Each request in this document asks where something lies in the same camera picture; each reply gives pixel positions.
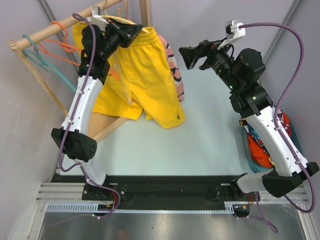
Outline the yellow hanger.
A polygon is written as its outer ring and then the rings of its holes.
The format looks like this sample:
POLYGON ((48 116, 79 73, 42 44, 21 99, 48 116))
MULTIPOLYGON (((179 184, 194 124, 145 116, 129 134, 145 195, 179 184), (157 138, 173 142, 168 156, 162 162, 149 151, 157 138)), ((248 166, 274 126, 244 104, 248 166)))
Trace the yellow hanger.
POLYGON ((113 16, 113 15, 102 15, 102 23, 99 24, 99 29, 101 31, 106 31, 106 28, 115 29, 117 31, 129 33, 130 31, 134 32, 145 32, 149 31, 143 27, 141 24, 136 24, 131 20, 113 16))

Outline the yellow shorts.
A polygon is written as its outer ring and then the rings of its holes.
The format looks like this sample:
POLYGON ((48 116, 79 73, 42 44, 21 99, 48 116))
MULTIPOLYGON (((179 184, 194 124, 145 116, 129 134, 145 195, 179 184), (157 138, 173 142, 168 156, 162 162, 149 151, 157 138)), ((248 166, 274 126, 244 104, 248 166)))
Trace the yellow shorts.
POLYGON ((145 27, 127 48, 119 47, 108 58, 108 74, 93 107, 94 113, 137 120, 142 113, 162 128, 185 120, 166 53, 158 33, 145 27))

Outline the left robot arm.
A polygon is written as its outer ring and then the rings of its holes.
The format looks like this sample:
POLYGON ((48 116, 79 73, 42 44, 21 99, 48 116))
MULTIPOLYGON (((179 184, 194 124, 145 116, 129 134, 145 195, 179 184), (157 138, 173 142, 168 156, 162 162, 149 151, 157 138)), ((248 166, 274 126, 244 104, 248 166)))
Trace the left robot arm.
POLYGON ((83 28, 76 93, 61 127, 51 131, 59 148, 58 163, 62 163, 63 155, 74 160, 100 200, 110 196, 111 188, 104 184, 107 175, 95 158, 97 141, 88 136, 89 121, 110 70, 108 58, 119 47, 129 47, 142 29, 141 24, 122 23, 111 18, 107 18, 102 26, 88 24, 83 28))

